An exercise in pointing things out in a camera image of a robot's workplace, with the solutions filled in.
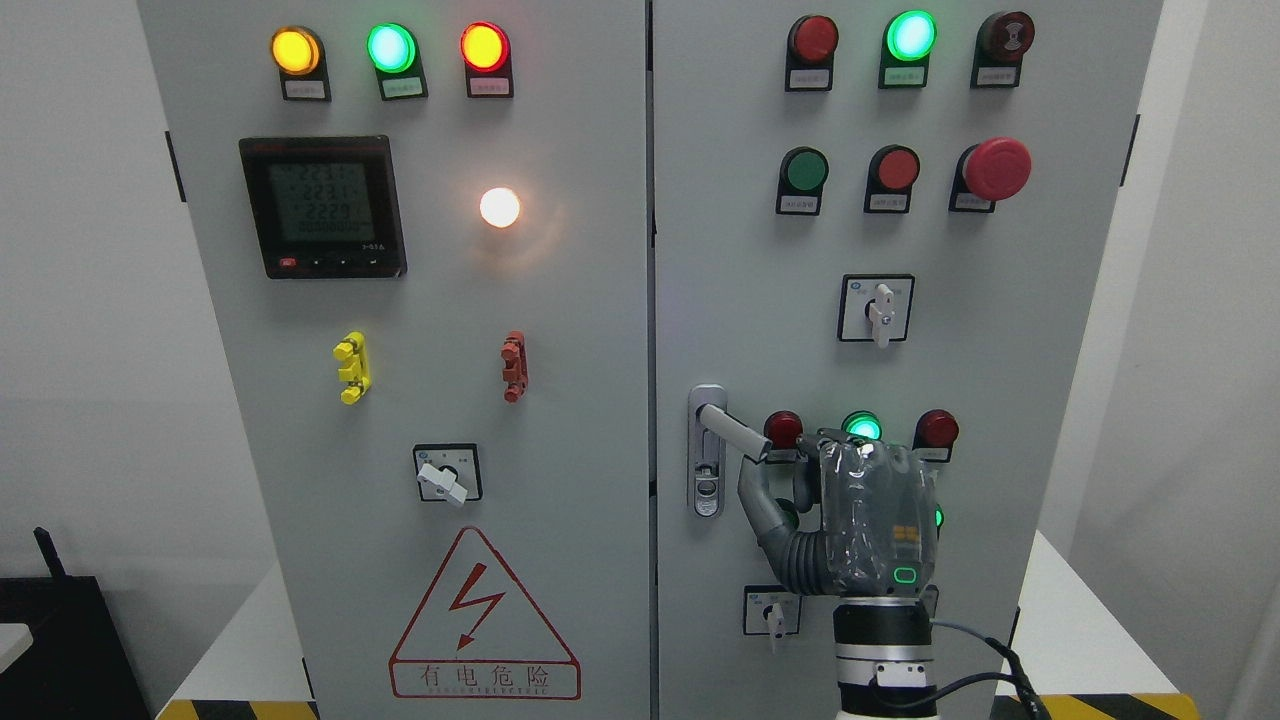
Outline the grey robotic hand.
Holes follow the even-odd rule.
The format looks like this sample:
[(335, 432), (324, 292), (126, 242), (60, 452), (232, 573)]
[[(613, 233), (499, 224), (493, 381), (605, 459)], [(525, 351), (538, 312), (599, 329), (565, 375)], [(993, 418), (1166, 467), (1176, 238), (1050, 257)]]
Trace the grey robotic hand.
[(934, 478), (909, 448), (822, 428), (800, 437), (820, 474), (820, 529), (788, 523), (755, 464), (737, 495), (776, 580), (805, 596), (916, 598), (934, 571)]

